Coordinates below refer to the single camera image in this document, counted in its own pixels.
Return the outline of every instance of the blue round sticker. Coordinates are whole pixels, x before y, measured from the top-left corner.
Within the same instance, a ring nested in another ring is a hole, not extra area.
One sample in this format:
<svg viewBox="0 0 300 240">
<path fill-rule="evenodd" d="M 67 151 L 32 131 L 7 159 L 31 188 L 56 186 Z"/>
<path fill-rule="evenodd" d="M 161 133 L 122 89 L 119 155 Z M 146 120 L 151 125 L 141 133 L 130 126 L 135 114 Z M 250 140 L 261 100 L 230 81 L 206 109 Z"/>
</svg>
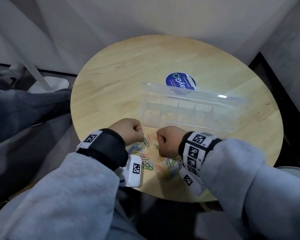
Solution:
<svg viewBox="0 0 300 240">
<path fill-rule="evenodd" d="M 166 78 L 166 85 L 190 90 L 195 90 L 197 87 L 196 81 L 191 76 L 181 72 L 169 74 Z"/>
</svg>

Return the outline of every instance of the wooden tabletop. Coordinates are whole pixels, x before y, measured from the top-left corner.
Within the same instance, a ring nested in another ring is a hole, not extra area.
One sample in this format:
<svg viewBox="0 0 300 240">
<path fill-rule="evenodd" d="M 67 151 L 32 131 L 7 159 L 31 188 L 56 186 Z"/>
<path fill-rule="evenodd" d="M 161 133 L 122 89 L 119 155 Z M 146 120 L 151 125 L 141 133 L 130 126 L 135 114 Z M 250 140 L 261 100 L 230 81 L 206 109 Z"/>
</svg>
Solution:
<svg viewBox="0 0 300 240">
<path fill-rule="evenodd" d="M 165 84 L 174 72 L 192 76 L 197 91 L 236 96 L 251 102 L 237 111 L 237 126 L 229 137 L 251 143 L 266 154 L 273 166 L 278 158 L 283 125 L 278 106 L 261 79 L 232 55 L 209 44 L 169 35 L 149 35 L 113 44 L 93 56 L 80 71 L 72 90 L 71 115 L 83 140 L 90 132 L 107 128 L 122 118 L 140 120 L 142 84 Z M 151 138 L 149 158 L 158 155 L 155 128 L 143 127 Z M 155 197 L 182 201 L 214 200 L 206 190 L 192 197 L 179 176 L 167 181 L 169 172 L 142 169 L 137 190 Z"/>
</svg>

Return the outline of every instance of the white curtain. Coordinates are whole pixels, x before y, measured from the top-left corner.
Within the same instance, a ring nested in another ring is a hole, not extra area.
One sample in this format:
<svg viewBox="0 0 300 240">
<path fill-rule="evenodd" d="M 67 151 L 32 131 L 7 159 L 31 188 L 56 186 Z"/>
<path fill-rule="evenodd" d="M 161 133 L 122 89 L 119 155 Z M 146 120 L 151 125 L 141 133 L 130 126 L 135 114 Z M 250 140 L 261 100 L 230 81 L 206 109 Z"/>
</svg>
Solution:
<svg viewBox="0 0 300 240">
<path fill-rule="evenodd" d="M 0 27 L 38 68 L 77 74 L 142 35 L 187 36 L 249 64 L 297 0 L 0 0 Z M 0 63 L 15 60 L 0 40 Z"/>
</svg>

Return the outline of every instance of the clear plastic container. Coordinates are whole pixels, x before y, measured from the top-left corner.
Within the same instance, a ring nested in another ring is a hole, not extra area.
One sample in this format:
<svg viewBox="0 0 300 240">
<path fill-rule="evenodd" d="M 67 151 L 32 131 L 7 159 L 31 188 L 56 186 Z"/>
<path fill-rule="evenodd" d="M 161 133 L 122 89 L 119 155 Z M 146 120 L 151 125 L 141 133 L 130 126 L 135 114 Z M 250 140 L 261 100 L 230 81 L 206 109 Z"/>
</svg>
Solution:
<svg viewBox="0 0 300 240">
<path fill-rule="evenodd" d="M 144 83 L 141 102 L 141 124 L 162 128 L 174 125 L 187 131 L 204 131 L 225 136 L 237 130 L 234 109 L 249 102 L 231 97 L 189 89 Z"/>
</svg>

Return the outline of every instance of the gray wall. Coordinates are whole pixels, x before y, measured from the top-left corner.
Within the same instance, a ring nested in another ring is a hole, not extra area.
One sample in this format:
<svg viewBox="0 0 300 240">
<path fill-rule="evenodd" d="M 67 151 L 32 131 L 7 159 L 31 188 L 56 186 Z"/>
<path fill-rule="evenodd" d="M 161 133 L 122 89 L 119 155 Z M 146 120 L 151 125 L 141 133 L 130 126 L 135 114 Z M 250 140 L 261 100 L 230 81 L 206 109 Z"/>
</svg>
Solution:
<svg viewBox="0 0 300 240">
<path fill-rule="evenodd" d="M 249 64 L 297 0 L 0 0 L 0 29 L 36 66 L 78 73 L 142 35 L 188 36 Z M 0 40 L 0 63 L 11 63 Z"/>
<path fill-rule="evenodd" d="M 261 48 L 261 53 L 300 112 L 300 0 Z"/>
</svg>

